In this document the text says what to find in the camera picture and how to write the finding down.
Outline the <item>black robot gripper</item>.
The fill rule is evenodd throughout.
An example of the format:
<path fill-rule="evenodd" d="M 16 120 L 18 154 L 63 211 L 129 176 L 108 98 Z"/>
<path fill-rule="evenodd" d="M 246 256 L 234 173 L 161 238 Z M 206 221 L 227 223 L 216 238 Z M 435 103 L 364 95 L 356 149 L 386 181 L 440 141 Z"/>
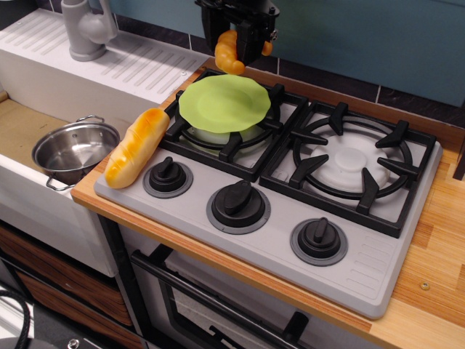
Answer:
<path fill-rule="evenodd" d="M 206 44 L 215 50 L 219 37 L 236 25 L 236 50 L 242 63 L 253 63 L 261 56 L 270 56 L 272 42 L 278 34 L 274 23 L 268 23 L 280 15 L 277 5 L 271 1 L 195 1 L 201 7 Z"/>

